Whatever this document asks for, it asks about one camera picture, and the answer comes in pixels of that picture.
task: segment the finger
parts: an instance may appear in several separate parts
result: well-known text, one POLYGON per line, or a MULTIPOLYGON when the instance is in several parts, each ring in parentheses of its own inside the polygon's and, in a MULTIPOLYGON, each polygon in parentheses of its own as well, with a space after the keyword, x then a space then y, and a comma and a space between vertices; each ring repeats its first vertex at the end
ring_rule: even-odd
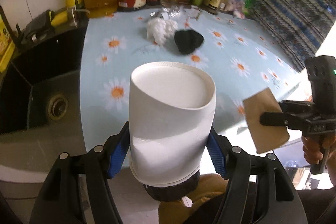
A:
POLYGON ((329 134, 324 138, 322 146, 324 149, 326 149, 332 146, 335 142, 336 142, 336 134, 335 133, 329 134))
POLYGON ((304 154, 307 155, 307 157, 311 160, 311 161, 319 161, 323 159, 323 154, 320 151, 311 151, 308 150, 305 146, 303 147, 303 151, 304 154))
POLYGON ((305 154, 304 155, 304 159, 307 161, 307 163, 309 163, 309 164, 319 164, 319 160, 311 160, 310 158, 308 158, 308 156, 305 154))
POLYGON ((320 151, 320 145, 309 137, 303 137, 301 138, 303 145, 310 151, 320 151))

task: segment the countertop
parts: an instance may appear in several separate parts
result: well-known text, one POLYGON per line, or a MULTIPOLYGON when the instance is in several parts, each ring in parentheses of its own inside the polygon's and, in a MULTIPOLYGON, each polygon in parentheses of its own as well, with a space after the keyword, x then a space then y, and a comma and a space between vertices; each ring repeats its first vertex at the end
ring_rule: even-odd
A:
POLYGON ((297 73, 272 37, 253 20, 203 12, 199 20, 181 18, 179 28, 204 36, 191 55, 181 55, 168 40, 147 40, 146 23, 158 9, 115 13, 90 19, 80 72, 80 108, 86 150, 118 134, 128 120, 131 72, 139 65, 174 61, 198 67, 216 84, 215 130, 223 134, 244 122, 242 100, 270 87, 281 100, 298 84, 297 73))

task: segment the striped fabric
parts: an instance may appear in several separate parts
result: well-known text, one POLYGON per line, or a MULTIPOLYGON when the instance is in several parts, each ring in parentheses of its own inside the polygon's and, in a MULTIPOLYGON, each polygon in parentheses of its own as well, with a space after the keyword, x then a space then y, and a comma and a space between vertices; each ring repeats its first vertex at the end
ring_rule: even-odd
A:
POLYGON ((252 16, 301 71, 334 24, 335 8, 336 0, 256 0, 252 16))

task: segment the black sink basin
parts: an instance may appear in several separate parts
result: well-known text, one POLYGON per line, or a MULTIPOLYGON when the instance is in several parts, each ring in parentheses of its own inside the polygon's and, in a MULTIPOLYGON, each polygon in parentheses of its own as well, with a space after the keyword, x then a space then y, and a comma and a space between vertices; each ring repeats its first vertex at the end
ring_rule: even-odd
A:
POLYGON ((85 31, 56 35, 11 61, 0 91, 0 134, 80 121, 85 31))

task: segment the black sponge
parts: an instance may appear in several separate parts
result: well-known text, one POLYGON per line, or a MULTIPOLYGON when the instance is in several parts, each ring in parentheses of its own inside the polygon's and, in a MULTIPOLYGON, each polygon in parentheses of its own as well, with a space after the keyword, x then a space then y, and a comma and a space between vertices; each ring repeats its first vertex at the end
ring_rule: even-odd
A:
POLYGON ((204 37, 199 32, 189 29, 175 32, 174 40, 180 53, 191 54, 202 45, 204 37))

